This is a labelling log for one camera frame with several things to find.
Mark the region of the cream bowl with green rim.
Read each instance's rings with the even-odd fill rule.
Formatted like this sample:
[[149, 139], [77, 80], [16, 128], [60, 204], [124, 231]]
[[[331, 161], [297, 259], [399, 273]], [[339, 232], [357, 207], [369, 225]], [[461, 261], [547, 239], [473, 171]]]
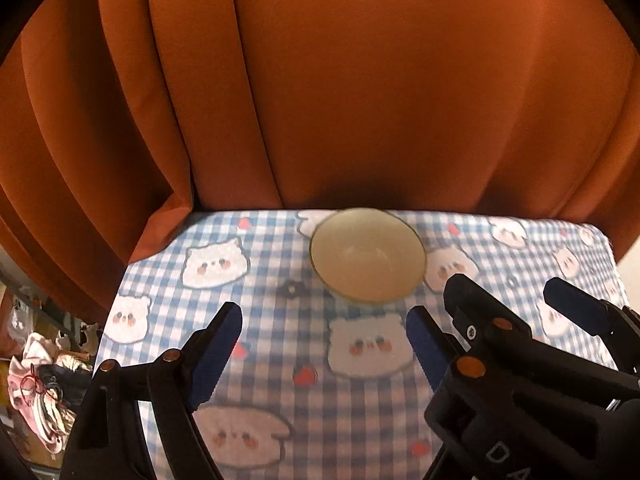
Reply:
[[352, 208], [318, 223], [309, 261], [324, 287], [354, 304], [389, 304], [423, 281], [427, 255], [420, 235], [388, 211]]

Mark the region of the pile of clothes and clutter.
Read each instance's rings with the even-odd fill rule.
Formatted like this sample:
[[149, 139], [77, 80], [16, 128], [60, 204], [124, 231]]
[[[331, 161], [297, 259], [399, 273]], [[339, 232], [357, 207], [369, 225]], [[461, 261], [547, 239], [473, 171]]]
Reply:
[[60, 475], [101, 336], [1, 286], [1, 435], [40, 479]]

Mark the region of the blue checkered cartoon tablecloth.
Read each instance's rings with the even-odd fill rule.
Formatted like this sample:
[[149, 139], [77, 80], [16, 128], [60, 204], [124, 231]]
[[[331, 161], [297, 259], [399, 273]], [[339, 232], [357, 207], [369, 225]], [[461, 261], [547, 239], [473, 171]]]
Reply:
[[218, 212], [132, 264], [104, 327], [99, 359], [122, 365], [179, 348], [228, 301], [243, 328], [196, 421], [228, 479], [419, 479], [439, 438], [423, 413], [431, 388], [405, 335], [417, 304], [441, 328], [448, 278], [463, 273], [552, 346], [610, 365], [604, 344], [544, 303], [559, 276], [627, 303], [610, 242], [594, 226], [406, 211], [428, 263], [391, 304], [333, 296], [309, 257], [321, 210]]

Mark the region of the orange curtain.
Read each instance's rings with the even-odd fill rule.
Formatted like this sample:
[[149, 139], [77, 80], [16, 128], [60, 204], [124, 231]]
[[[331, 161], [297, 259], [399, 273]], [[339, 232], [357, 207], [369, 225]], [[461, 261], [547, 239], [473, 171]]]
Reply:
[[1, 245], [105, 318], [193, 211], [639, 235], [638, 0], [1, 0]]

